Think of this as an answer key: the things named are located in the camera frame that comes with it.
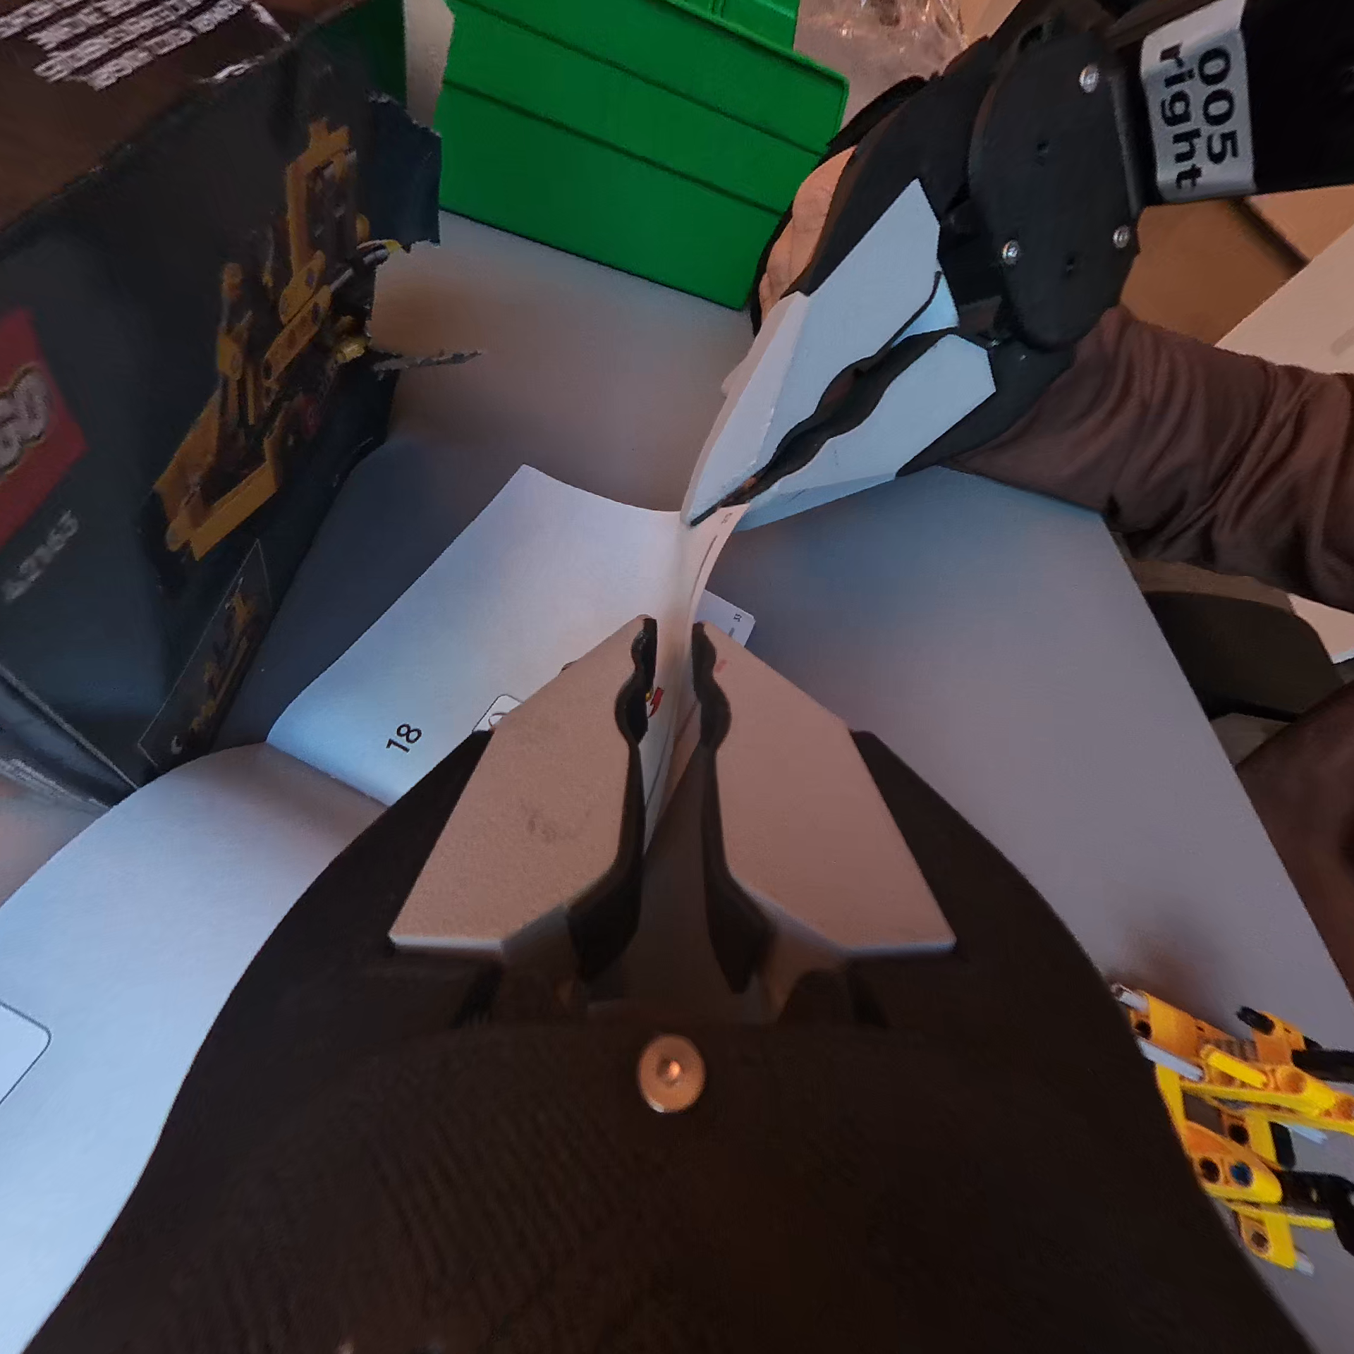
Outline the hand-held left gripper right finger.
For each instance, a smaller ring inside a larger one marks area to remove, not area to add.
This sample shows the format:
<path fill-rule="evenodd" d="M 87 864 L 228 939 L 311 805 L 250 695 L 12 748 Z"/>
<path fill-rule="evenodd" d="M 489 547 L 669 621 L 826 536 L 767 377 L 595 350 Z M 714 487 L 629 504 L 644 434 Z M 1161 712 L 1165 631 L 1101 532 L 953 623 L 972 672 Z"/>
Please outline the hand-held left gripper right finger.
<path fill-rule="evenodd" d="M 692 633 L 705 917 L 735 992 L 940 956 L 957 935 L 849 725 L 722 631 Z"/>

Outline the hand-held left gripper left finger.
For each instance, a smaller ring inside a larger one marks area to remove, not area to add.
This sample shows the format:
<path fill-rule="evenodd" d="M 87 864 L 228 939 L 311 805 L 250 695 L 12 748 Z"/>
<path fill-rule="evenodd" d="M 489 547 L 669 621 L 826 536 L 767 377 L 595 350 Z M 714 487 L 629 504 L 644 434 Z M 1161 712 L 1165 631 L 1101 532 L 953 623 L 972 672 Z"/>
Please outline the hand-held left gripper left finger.
<path fill-rule="evenodd" d="M 502 716 L 389 934 L 597 979 L 639 928 L 640 744 L 657 621 L 637 615 Z"/>

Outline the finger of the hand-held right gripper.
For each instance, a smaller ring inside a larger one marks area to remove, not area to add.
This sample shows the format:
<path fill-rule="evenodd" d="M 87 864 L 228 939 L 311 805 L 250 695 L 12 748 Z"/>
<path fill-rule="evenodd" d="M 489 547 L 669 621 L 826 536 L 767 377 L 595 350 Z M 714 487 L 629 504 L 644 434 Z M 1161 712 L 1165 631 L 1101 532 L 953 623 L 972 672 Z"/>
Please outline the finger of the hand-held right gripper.
<path fill-rule="evenodd" d="M 1074 347 L 919 333 L 849 364 L 754 475 L 743 526 L 765 526 L 985 445 L 1072 365 Z"/>
<path fill-rule="evenodd" d="M 824 223 L 820 252 L 764 316 L 754 347 L 731 373 L 724 405 L 686 489 L 686 525 L 737 521 L 754 475 L 782 434 L 811 413 L 830 383 L 858 360 L 919 333 L 960 333 L 960 316 L 940 263 L 940 218 L 919 178 L 902 187 L 860 239 L 830 261 L 864 218 L 866 174 L 851 163 L 847 189 Z"/>

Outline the white instruction booklet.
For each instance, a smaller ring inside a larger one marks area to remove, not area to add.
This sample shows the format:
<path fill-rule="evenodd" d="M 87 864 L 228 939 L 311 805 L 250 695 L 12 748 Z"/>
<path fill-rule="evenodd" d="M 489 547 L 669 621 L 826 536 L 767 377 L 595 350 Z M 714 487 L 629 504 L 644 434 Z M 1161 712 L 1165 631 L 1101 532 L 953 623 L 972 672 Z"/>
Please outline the white instruction booklet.
<path fill-rule="evenodd" d="M 265 742 L 104 811 L 2 901 L 2 1350 L 23 1352 L 140 1182 L 248 964 L 320 871 L 472 733 L 637 615 L 659 625 L 644 799 L 669 771 L 678 625 L 741 509 L 678 513 L 523 466 Z"/>

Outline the person's right forearm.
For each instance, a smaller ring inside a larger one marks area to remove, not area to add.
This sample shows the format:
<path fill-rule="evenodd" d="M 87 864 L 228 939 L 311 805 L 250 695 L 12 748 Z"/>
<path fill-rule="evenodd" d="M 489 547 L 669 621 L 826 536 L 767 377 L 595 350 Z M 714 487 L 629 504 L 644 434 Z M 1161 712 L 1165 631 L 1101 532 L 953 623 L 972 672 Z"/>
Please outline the person's right forearm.
<path fill-rule="evenodd" d="M 1352 377 L 1123 307 L 998 439 L 949 462 L 1099 513 L 1142 559 L 1352 610 Z"/>

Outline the yellow lego model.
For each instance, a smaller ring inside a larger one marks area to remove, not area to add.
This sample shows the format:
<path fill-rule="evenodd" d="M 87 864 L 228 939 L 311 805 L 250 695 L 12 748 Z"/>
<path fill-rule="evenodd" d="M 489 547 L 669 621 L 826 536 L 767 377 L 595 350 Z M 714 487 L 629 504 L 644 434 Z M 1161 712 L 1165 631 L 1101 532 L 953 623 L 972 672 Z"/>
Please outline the yellow lego model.
<path fill-rule="evenodd" d="M 1250 1256 L 1311 1274 L 1299 1231 L 1352 1254 L 1352 1180 L 1298 1161 L 1299 1140 L 1352 1138 L 1352 1051 L 1265 1009 L 1241 1007 L 1237 1036 L 1146 990 L 1110 990 L 1195 1180 L 1231 1214 Z"/>

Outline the black lego box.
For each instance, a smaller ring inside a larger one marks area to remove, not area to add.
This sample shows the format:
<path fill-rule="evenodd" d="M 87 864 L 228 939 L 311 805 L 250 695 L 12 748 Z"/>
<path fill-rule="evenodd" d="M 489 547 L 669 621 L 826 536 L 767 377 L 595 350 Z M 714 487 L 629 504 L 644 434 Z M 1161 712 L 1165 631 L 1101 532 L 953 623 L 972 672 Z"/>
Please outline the black lego box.
<path fill-rule="evenodd" d="M 438 241 L 404 2 L 2 4 L 2 775 L 112 805 L 212 748 Z"/>

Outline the person's right hand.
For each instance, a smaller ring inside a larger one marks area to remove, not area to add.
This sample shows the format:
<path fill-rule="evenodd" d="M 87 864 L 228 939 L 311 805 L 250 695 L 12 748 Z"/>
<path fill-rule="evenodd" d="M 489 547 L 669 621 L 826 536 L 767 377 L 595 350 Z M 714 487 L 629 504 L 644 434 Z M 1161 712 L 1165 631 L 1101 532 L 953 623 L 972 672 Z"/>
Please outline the person's right hand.
<path fill-rule="evenodd" d="M 824 231 L 828 212 L 854 148 L 837 152 L 809 174 L 790 205 L 788 223 L 771 242 L 758 275 L 758 314 L 765 316 L 792 290 L 809 265 Z"/>

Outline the clear plastic bag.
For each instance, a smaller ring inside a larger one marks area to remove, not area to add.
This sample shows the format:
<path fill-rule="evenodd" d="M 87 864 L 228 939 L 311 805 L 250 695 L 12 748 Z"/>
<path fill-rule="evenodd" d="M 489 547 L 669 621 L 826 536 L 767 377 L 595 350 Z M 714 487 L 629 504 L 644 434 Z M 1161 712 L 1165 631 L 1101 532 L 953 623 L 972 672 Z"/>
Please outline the clear plastic bag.
<path fill-rule="evenodd" d="M 853 117 L 911 76 L 940 74 L 1017 2 L 801 2 L 796 49 L 849 80 Z"/>

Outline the green plastic storage bin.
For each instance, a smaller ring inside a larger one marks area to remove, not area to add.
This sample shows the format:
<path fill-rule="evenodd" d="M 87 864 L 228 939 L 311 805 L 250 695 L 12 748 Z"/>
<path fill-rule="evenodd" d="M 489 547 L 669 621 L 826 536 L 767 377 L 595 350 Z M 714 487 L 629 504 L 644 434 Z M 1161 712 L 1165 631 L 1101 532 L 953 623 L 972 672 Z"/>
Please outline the green plastic storage bin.
<path fill-rule="evenodd" d="M 442 210 L 735 311 L 849 106 L 798 2 L 375 8 L 436 85 Z"/>

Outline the white panel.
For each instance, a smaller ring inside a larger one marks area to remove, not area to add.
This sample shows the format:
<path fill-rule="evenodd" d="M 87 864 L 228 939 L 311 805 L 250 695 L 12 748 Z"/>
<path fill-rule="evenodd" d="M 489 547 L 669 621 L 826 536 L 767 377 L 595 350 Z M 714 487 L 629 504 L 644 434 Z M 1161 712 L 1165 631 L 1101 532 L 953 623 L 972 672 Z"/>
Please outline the white panel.
<path fill-rule="evenodd" d="M 1237 324 L 1218 348 L 1315 373 L 1352 373 L 1352 229 Z"/>

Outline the black chair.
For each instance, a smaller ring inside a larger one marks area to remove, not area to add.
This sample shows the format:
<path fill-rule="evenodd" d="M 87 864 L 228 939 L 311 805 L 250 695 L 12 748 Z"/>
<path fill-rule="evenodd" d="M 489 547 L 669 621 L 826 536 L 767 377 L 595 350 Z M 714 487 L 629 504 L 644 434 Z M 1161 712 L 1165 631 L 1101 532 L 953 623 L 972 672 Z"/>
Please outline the black chair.
<path fill-rule="evenodd" d="M 1318 633 L 1280 591 L 1190 564 L 1129 568 L 1210 720 L 1292 723 L 1343 687 Z"/>

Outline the person's leg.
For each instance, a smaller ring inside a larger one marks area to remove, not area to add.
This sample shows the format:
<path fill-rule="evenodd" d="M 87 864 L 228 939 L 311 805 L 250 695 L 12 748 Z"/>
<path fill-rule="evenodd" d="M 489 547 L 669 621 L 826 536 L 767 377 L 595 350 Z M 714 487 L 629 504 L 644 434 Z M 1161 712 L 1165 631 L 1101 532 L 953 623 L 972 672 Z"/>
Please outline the person's leg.
<path fill-rule="evenodd" d="M 1352 989 L 1352 686 L 1267 739 L 1239 778 Z"/>

